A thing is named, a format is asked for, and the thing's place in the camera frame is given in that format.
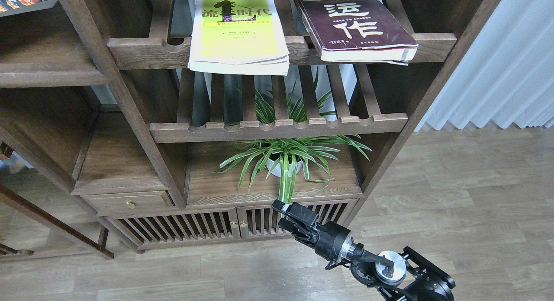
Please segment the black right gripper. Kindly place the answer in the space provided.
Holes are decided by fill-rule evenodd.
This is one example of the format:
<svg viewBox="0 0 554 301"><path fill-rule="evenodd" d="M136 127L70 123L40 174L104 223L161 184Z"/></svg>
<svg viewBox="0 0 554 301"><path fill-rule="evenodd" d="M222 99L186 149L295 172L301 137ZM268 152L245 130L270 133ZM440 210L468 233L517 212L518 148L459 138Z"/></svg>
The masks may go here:
<svg viewBox="0 0 554 301"><path fill-rule="evenodd" d="M352 244L351 230L335 222L317 223L319 215L307 207L293 202L285 204L274 200L271 208L284 215L278 226L289 231L295 240L312 248L330 264L344 264Z"/></svg>

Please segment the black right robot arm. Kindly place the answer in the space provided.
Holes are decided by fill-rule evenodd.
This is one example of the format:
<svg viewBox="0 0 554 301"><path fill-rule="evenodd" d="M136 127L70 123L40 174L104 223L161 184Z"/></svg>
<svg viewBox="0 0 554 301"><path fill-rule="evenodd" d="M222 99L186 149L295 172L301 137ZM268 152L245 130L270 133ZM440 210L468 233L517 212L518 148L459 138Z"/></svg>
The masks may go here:
<svg viewBox="0 0 554 301"><path fill-rule="evenodd" d="M370 253L355 243L351 231L335 222L319 224L319 215L294 202L275 200L272 209L283 214L279 226L295 240L328 260L326 270L344 266L369 288L376 288L386 301L452 301L454 279L410 247L403 253L384 250Z"/></svg>

